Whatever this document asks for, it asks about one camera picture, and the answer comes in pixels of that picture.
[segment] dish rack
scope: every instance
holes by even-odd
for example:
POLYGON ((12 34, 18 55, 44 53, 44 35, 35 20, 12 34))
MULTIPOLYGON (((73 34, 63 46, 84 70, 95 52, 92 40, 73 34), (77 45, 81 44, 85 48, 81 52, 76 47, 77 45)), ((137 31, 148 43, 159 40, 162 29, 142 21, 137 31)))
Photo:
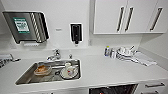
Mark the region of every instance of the dish rack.
POLYGON ((0 54, 0 68, 4 67, 11 61, 13 61, 13 56, 11 54, 0 54))

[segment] cabinet handle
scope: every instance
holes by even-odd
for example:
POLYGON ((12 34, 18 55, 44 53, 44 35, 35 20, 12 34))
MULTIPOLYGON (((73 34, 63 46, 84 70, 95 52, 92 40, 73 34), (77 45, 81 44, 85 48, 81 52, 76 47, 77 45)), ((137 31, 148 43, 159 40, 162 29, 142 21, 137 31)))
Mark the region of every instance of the cabinet handle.
POLYGON ((128 21, 127 21, 127 25, 126 25, 125 31, 128 30, 129 23, 130 23, 131 16, 132 16, 132 12, 133 12, 133 8, 130 8, 130 12, 129 12, 128 21))
POLYGON ((117 32, 120 30, 120 25, 121 25, 123 11, 124 11, 124 7, 121 8, 120 17, 119 17, 119 21, 118 21, 117 32))
POLYGON ((159 94, 159 92, 155 91, 155 92, 146 92, 146 93, 141 93, 141 94, 159 94))
POLYGON ((152 27, 150 28, 150 30, 153 30, 155 28, 156 22, 158 21, 158 18, 160 16, 161 11, 162 11, 162 8, 158 8, 158 12, 156 14, 155 20, 154 20, 154 22, 153 22, 152 27))
POLYGON ((146 88, 158 87, 158 86, 165 86, 165 85, 163 83, 160 83, 159 85, 145 85, 146 88))

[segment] label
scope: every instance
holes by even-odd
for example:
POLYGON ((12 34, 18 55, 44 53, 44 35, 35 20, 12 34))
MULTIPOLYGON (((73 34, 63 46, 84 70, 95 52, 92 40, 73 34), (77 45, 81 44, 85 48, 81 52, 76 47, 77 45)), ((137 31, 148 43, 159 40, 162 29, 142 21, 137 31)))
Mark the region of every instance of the label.
POLYGON ((16 28, 19 33, 30 33, 29 27, 27 25, 26 19, 25 18, 17 18, 13 17, 16 28))

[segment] cabinet door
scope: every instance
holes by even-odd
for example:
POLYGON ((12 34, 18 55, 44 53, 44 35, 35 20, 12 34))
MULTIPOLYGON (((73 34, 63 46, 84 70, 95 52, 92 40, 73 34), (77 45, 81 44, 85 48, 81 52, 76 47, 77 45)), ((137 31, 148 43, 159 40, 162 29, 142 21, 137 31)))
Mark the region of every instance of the cabinet door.
POLYGON ((59 92, 53 92, 50 94, 89 94, 89 89, 76 89, 76 90, 65 90, 59 92))
POLYGON ((145 33, 157 0, 128 0, 122 33, 145 33))
POLYGON ((168 80, 138 84, 134 94, 163 94, 168 80))
POLYGON ((168 30, 168 0, 159 0, 153 12, 147 32, 165 33, 168 30))
POLYGON ((120 34, 127 0, 96 0, 94 34, 120 34))

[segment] sink basin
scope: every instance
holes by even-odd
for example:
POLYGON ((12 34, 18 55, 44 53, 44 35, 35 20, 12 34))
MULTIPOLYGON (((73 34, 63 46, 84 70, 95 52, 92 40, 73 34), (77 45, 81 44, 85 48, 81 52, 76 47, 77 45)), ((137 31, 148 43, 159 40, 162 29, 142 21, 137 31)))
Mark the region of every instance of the sink basin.
POLYGON ((41 83, 41 82, 52 82, 52 81, 64 81, 64 80, 76 80, 81 77, 80 74, 80 60, 60 60, 52 62, 38 62, 34 63, 17 81, 16 85, 20 84, 31 84, 31 83, 41 83), (75 66, 78 69, 76 76, 70 79, 65 79, 60 75, 60 72, 65 68, 65 63, 71 63, 72 66, 75 66), (34 71, 38 66, 45 65, 51 66, 52 71, 48 75, 35 75, 34 71))

